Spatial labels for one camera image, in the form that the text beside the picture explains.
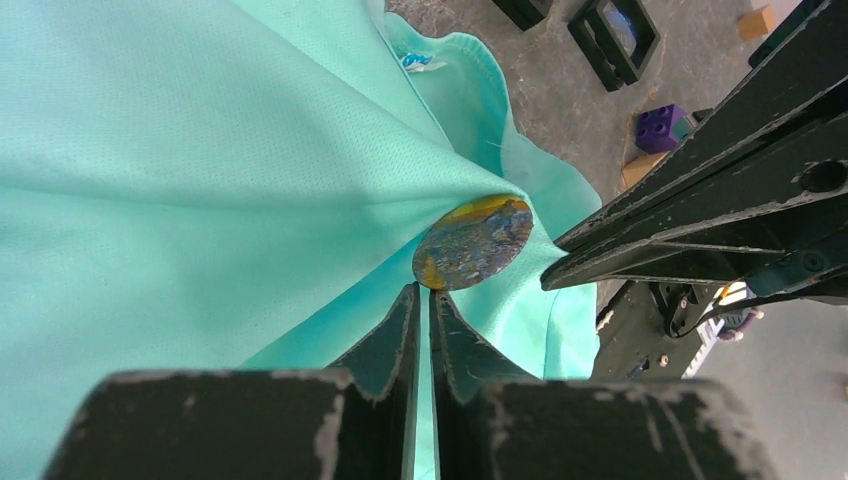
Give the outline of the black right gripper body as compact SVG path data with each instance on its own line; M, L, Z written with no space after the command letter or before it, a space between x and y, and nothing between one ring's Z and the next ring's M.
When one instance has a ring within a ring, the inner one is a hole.
M761 297L847 303L847 200L830 198L778 214L785 251L744 277Z

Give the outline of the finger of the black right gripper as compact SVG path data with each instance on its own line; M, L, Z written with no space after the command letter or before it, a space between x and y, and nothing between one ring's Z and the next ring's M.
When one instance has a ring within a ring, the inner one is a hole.
M815 120L696 180L659 207L620 222L551 265L546 290L601 280L727 284L785 251L778 214L847 200L847 118Z
M846 112L836 97L847 80L847 4L824 1L753 69L672 153L636 186L557 239L574 252L617 223L659 207L760 141Z

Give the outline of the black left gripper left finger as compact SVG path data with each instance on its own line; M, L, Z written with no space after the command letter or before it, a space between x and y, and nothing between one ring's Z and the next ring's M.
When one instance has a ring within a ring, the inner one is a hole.
M421 295L323 369L137 370L82 402L48 479L409 479Z

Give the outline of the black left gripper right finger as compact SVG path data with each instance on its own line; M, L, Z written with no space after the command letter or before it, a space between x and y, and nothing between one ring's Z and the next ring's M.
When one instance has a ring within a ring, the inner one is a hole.
M742 402L703 380L541 380L429 295L440 479L772 479Z

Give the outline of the orange round brooch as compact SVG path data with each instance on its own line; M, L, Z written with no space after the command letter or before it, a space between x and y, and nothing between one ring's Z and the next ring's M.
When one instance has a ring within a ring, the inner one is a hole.
M511 194L485 196L441 217L412 257L415 280L432 290L471 288L521 253L534 227L529 204Z

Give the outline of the mint green garment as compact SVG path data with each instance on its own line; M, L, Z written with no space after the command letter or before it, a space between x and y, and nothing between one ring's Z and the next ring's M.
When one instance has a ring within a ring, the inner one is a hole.
M601 201L517 131L476 37L381 1L3 2L2 477L38 478L109 373L329 364L434 222L504 193L528 244L455 302L531 374L585 379L596 288L539 278Z

